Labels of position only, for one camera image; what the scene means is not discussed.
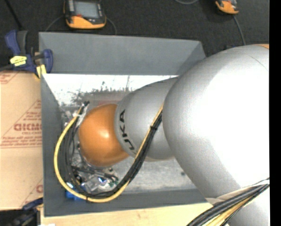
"yellow cable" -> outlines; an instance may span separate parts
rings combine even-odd
[[[163,108],[163,105],[160,107],[157,115],[155,116],[151,126],[155,123],[156,119],[158,118],[159,114],[162,112],[162,108]],[[58,168],[58,164],[57,164],[57,157],[58,157],[58,153],[59,153],[59,149],[60,149],[60,146],[61,146],[61,143],[63,141],[63,138],[65,137],[67,131],[69,130],[69,128],[74,124],[74,122],[77,120],[78,116],[79,116],[79,113],[81,111],[81,108],[78,110],[77,112],[77,115],[74,116],[72,118],[72,120],[67,124],[67,126],[65,127],[65,129],[63,130],[61,136],[59,137],[57,143],[56,143],[56,148],[55,148],[55,153],[54,153],[54,168],[55,168],[55,173],[56,173],[56,177],[58,179],[58,181],[61,183],[61,185],[68,191],[70,192],[71,194],[73,194],[74,196],[78,197],[78,198],[81,198],[81,199],[84,199],[86,201],[89,201],[89,202],[109,202],[115,198],[117,198],[124,190],[125,188],[127,187],[127,185],[129,184],[130,182],[130,179],[113,195],[109,196],[109,197],[106,197],[106,198],[102,198],[102,199],[95,199],[95,198],[90,198],[90,197],[87,197],[83,194],[80,194],[76,191],[74,191],[72,188],[70,188],[65,182],[64,180],[62,179],[61,177],[61,174],[60,174],[60,171],[59,171],[59,168]],[[142,144],[140,145],[139,147],[139,150],[135,156],[135,159],[133,162],[135,162],[135,160],[137,159],[140,151],[142,150],[144,144],[145,144],[145,141],[147,140],[148,136],[149,136],[149,133],[151,131],[151,128],[147,131],[146,133],[146,136],[144,138],[144,140],[142,141]]]

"blue object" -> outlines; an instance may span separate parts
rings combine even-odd
[[[68,199],[83,200],[83,199],[81,199],[81,198],[79,198],[79,197],[73,195],[72,193],[70,193],[70,192],[68,192],[68,191],[65,192],[65,196],[66,196],[66,198],[68,198]]]
[[[8,32],[4,39],[7,47],[12,50],[14,56],[25,56],[27,58],[25,64],[20,66],[12,65],[13,70],[27,70],[35,73],[37,76],[37,65],[34,63],[34,58],[43,58],[46,72],[50,72],[53,66],[53,56],[50,49],[45,49],[39,56],[32,57],[30,54],[25,52],[25,37],[27,31],[12,30]]]

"gray box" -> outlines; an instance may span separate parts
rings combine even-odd
[[[91,47],[94,45],[100,49],[93,50]],[[80,83],[77,74],[180,74],[205,57],[200,42],[136,37],[119,37],[117,41],[116,36],[40,33],[40,50],[45,48],[52,49],[54,53],[54,70],[41,79],[45,216],[205,202],[175,159],[145,162],[124,193],[111,202],[87,203],[67,199],[53,167],[54,147],[63,130],[61,107],[64,104],[56,96],[56,90],[61,91],[62,88],[52,88],[48,82],[49,78],[57,81],[60,77],[54,73],[61,72],[74,73],[73,83],[75,80]],[[152,180],[146,186],[143,182],[148,178]],[[166,187],[170,179],[174,183]],[[152,183],[155,183],[153,188],[149,187]]]

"blue clamp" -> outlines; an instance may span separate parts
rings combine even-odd
[[[34,63],[36,59],[43,59],[43,64],[45,65],[46,72],[50,72],[53,66],[53,56],[52,51],[50,49],[43,50],[37,56],[31,56],[31,54],[26,53],[25,51],[25,38],[27,35],[27,31],[17,31],[12,30],[8,32],[4,39],[7,47],[12,50],[14,59],[15,57],[22,56],[24,60],[21,60],[19,63],[12,63],[13,70],[27,70],[35,73],[38,77],[40,77],[39,70],[37,69],[39,66]]]

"cardboard sheet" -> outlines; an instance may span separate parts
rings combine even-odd
[[[0,73],[0,210],[43,196],[40,80]]]

